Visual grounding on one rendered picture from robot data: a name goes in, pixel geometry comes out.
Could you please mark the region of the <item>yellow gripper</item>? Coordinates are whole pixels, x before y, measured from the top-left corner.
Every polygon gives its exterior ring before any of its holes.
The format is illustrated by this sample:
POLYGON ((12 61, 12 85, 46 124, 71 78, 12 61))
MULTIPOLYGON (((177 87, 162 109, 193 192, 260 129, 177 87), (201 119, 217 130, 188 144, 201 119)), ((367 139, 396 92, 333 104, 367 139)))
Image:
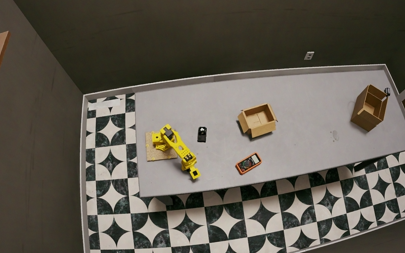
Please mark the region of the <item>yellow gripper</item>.
POLYGON ((184 171, 184 170, 190 168, 190 170, 191 170, 191 171, 190 171, 190 174, 192 175, 193 179, 195 179, 195 178, 201 176, 201 174, 200 174, 200 172, 198 171, 198 169, 194 167, 194 165, 195 165, 196 163, 197 163, 197 161, 194 160, 190 165, 185 165, 185 164, 183 163, 183 161, 181 161, 181 164, 182 164, 182 171, 184 171))

